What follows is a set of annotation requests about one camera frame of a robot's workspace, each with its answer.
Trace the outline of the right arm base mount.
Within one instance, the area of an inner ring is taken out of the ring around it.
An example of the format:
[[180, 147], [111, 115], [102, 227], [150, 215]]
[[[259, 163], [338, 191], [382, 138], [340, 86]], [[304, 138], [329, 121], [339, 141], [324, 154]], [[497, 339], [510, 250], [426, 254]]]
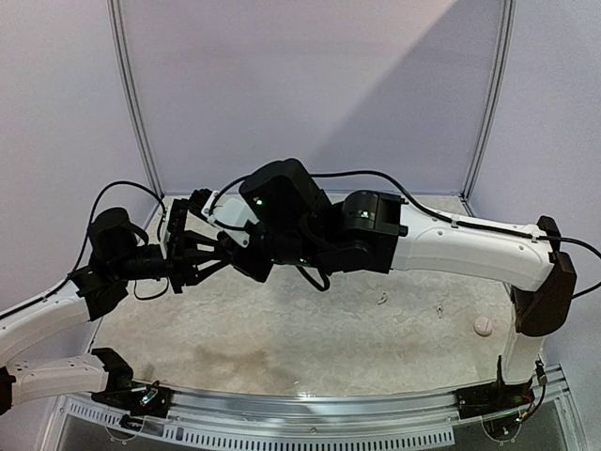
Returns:
[[517, 409], [532, 402], [532, 379], [507, 384], [502, 379], [454, 391], [459, 418], [469, 419]]

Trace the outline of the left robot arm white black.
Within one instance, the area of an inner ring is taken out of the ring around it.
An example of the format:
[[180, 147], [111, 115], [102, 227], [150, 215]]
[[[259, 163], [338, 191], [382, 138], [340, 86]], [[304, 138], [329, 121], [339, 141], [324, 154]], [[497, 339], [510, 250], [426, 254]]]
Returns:
[[37, 298], [1, 315], [1, 411], [30, 400], [87, 392], [93, 400], [134, 416], [165, 417], [172, 390], [136, 381], [129, 364], [110, 348], [74, 357], [18, 361], [24, 350], [71, 326], [93, 322], [116, 309], [139, 280], [166, 279], [175, 292], [196, 286], [229, 263], [219, 241], [189, 232], [187, 213], [174, 212], [165, 247], [120, 207], [88, 226], [92, 253], [86, 266]]

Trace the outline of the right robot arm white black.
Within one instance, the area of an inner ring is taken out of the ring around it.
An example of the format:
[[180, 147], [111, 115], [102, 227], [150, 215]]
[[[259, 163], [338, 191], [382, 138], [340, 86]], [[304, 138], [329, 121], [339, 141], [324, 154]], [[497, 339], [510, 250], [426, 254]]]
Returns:
[[545, 339], [564, 325], [577, 273], [555, 221], [495, 223], [435, 211], [409, 194], [357, 191], [331, 201], [300, 161], [268, 163], [212, 219], [231, 225], [239, 269], [264, 281], [275, 265], [336, 272], [432, 271], [512, 288], [513, 329], [485, 401], [506, 409], [529, 381]]

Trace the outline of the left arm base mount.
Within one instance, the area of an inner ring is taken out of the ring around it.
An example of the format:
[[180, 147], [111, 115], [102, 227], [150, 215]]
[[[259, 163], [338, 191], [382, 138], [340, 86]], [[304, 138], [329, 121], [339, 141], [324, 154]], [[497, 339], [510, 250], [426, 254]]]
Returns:
[[165, 419], [171, 408], [174, 391], [161, 385], [135, 381], [130, 374], [110, 373], [106, 387], [91, 394], [99, 404], [127, 411], [130, 416]]

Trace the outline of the black oval charging case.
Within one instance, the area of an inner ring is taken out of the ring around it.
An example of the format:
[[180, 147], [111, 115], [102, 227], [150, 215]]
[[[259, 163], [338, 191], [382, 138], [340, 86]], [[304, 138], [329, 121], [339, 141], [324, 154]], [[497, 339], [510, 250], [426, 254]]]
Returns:
[[219, 259], [229, 265], [233, 265], [240, 246], [224, 232], [219, 232], [216, 240], [215, 252], [218, 254]]

